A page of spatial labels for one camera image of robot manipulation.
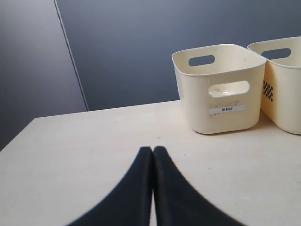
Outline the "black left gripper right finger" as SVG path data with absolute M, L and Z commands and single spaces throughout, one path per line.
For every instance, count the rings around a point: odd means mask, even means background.
M 153 151 L 154 200 L 158 226 L 240 226 L 205 199 L 181 174 L 167 149 Z

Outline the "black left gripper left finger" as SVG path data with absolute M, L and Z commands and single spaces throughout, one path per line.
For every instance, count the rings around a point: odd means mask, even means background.
M 114 189 L 70 226 L 148 226 L 151 217 L 153 152 L 141 147 Z

